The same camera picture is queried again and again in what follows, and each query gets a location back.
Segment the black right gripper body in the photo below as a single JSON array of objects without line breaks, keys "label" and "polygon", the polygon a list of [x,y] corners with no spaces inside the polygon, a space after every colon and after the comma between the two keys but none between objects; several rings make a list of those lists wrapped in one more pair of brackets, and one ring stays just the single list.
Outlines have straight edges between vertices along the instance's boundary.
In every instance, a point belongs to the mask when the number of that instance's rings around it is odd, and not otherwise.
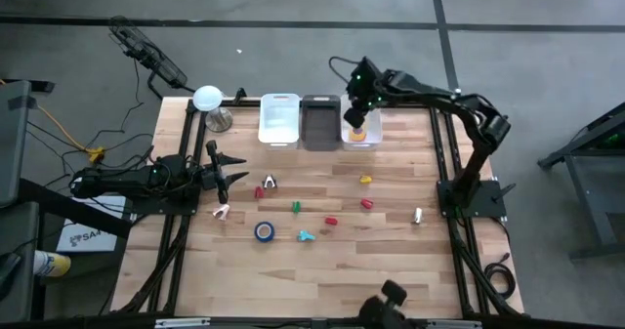
[{"label": "black right gripper body", "polygon": [[382,86],[384,72],[374,62],[363,57],[351,73],[347,85],[347,94],[351,109],[370,111],[387,103],[385,89]]}]

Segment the dark blue tape roll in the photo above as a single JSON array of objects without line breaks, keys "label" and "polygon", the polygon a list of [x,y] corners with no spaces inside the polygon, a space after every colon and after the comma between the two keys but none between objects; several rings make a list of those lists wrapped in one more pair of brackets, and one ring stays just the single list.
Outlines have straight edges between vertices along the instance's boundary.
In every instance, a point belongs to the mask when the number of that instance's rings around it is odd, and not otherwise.
[{"label": "dark blue tape roll", "polygon": [[275,229],[270,222],[260,222],[255,226],[254,234],[259,242],[268,243],[273,241]]}]

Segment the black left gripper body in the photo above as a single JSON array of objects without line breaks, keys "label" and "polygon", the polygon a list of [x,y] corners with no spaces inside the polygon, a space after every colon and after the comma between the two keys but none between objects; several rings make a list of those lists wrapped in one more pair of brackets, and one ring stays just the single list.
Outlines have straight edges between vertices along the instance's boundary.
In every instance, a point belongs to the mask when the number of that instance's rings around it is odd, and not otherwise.
[{"label": "black left gripper body", "polygon": [[217,143],[214,140],[206,144],[206,150],[210,158],[210,163],[203,166],[200,171],[200,186],[203,190],[217,190],[217,196],[221,204],[229,201],[228,184],[222,167],[227,165],[226,156],[218,151]]}]

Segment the black aluminium table frame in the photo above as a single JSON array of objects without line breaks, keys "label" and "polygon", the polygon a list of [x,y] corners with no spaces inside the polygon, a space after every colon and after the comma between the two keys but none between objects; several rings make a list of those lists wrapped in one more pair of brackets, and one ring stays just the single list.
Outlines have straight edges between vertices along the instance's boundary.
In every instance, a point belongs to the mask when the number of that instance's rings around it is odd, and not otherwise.
[{"label": "black aluminium table frame", "polygon": [[[232,109],[232,128],[216,136],[224,153],[246,160],[248,175],[229,190],[225,221],[213,217],[217,197],[201,195],[191,218],[173,304],[178,315],[350,317],[386,280],[407,292],[403,311],[414,317],[455,318],[463,306],[486,309],[488,299],[469,271],[459,287],[448,220],[438,207],[437,182],[465,161],[471,144],[459,120],[426,109],[386,109],[375,150],[271,150],[258,139],[260,105]],[[277,188],[263,188],[273,175]],[[360,176],[370,176],[361,184]],[[360,205],[373,201],[367,210]],[[292,202],[301,210],[292,212]],[[411,223],[416,208],[421,224]],[[338,220],[336,226],[326,217]],[[275,229],[259,242],[260,222]],[[316,236],[299,242],[300,230]]]}]

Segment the black diagonal beam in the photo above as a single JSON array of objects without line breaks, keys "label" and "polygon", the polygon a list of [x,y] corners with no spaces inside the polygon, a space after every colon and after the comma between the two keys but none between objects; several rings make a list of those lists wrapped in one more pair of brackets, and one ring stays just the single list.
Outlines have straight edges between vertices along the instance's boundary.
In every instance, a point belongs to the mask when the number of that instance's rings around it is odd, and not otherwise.
[{"label": "black diagonal beam", "polygon": [[76,202],[26,179],[20,179],[18,200],[36,202],[44,213],[70,219],[80,225],[92,227],[124,239],[127,239],[130,234],[132,226],[130,222],[111,216],[89,205]]}]

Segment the translucent white plastic bin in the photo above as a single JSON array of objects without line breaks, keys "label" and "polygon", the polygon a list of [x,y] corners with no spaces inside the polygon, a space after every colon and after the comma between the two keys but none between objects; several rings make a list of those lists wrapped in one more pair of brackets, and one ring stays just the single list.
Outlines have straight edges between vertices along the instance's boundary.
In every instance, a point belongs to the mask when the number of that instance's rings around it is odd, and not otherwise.
[{"label": "translucent white plastic bin", "polygon": [[365,115],[363,130],[365,137],[362,141],[353,141],[351,133],[353,127],[343,118],[345,112],[351,107],[351,103],[347,95],[340,97],[341,99],[341,139],[344,150],[375,150],[383,140],[382,129],[382,112],[375,109]]}]

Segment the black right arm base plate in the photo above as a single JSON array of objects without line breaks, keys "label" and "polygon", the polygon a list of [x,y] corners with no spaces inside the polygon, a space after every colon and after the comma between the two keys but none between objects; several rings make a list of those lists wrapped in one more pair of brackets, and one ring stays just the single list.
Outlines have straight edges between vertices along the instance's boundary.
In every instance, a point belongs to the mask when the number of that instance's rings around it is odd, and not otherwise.
[{"label": "black right arm base plate", "polygon": [[502,218],[507,216],[504,196],[516,185],[501,187],[498,181],[479,181],[473,198],[466,207],[451,199],[452,181],[437,182],[440,213],[446,218]]}]

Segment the white printed box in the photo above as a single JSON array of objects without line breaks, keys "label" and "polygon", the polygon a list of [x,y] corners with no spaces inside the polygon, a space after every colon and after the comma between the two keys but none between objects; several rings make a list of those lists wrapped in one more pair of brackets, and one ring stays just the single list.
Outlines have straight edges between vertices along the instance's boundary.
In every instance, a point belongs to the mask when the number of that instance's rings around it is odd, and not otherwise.
[{"label": "white printed box", "polygon": [[[100,196],[93,199],[75,198],[75,201],[94,207],[118,219],[122,219],[130,207],[125,197],[115,195]],[[66,220],[56,251],[61,254],[112,252],[116,241],[117,237],[113,234]]]}]

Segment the yellow white bottle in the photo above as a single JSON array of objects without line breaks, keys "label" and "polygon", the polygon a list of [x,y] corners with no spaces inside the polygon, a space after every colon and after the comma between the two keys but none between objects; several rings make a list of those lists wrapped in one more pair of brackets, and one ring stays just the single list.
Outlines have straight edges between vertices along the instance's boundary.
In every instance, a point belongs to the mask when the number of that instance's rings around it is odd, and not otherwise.
[{"label": "yellow white bottle", "polygon": [[57,253],[34,251],[33,274],[43,277],[64,276],[71,267],[71,258]]}]

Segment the dark grey plastic bin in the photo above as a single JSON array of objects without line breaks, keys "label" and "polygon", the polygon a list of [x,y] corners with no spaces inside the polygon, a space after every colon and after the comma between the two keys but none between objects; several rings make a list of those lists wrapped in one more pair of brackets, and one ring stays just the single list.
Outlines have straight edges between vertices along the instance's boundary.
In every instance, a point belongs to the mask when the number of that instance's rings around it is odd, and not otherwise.
[{"label": "dark grey plastic bin", "polygon": [[339,148],[340,105],[338,96],[305,95],[302,98],[302,140],[308,151],[334,151]]}]

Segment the grey cabinet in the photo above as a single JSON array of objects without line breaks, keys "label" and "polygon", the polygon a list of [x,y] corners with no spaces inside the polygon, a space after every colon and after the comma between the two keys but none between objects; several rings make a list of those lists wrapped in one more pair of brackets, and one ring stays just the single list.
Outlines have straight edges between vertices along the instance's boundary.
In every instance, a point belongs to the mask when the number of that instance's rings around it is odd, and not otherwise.
[{"label": "grey cabinet", "polygon": [[29,102],[28,82],[0,86],[0,208],[18,197]]},{"label": "grey cabinet", "polygon": [[0,209],[0,325],[30,318],[38,205]]}]

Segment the silver metal bracket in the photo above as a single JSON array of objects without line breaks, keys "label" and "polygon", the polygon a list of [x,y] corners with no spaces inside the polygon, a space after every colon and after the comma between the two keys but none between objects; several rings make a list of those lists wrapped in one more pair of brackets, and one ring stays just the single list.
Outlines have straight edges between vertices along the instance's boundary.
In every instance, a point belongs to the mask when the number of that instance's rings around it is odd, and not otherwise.
[{"label": "silver metal bracket", "polygon": [[482,324],[471,320],[432,319],[424,329],[482,329]]},{"label": "silver metal bracket", "polygon": [[207,329],[210,325],[210,317],[160,318],[153,329]]}]

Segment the black metal stand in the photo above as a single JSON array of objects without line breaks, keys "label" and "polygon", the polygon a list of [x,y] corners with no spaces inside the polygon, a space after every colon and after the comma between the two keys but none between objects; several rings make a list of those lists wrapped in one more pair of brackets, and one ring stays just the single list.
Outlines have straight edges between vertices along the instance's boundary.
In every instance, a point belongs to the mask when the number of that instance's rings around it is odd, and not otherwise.
[{"label": "black metal stand", "polygon": [[537,161],[543,170],[565,165],[595,244],[573,251],[573,261],[625,255],[625,234],[611,220],[625,221],[625,102],[593,120],[561,148]]}]

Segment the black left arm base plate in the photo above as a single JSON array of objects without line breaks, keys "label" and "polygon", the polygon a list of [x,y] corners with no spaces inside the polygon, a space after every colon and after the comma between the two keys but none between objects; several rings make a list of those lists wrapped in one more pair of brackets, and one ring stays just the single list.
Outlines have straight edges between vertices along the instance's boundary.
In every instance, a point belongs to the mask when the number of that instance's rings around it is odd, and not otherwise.
[{"label": "black left arm base plate", "polygon": [[130,197],[130,200],[136,214],[189,216],[197,209],[200,191],[200,185],[189,182],[161,192]]}]

